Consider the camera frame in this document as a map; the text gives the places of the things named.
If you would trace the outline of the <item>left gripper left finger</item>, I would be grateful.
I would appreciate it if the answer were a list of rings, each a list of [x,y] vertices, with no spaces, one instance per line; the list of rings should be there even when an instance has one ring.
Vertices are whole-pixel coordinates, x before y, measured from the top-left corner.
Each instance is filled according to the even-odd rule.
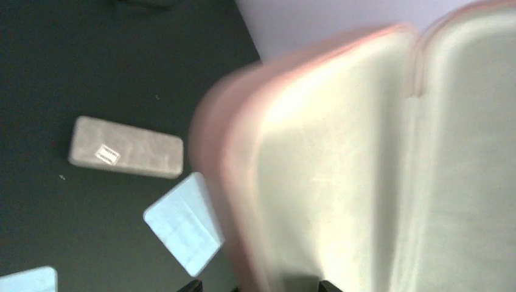
[[[200,280],[192,280],[177,292],[203,292],[203,283]]]

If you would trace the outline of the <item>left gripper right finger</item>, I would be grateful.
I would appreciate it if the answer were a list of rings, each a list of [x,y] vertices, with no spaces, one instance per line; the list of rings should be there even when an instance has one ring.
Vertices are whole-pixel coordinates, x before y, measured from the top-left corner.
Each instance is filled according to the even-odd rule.
[[[318,292],[343,292],[334,284],[327,280],[322,280],[318,284]]]

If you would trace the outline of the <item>pink glasses case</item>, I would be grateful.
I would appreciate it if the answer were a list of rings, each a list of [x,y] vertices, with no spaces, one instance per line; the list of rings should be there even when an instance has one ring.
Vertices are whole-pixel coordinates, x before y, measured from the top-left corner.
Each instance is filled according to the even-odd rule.
[[[237,71],[189,156],[240,291],[514,291],[515,2]]]

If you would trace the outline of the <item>grey glasses case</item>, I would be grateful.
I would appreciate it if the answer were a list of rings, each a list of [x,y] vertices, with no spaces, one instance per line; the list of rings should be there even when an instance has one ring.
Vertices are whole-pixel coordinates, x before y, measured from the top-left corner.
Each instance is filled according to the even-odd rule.
[[[78,167],[173,179],[183,172],[184,144],[171,134],[80,116],[68,161]]]

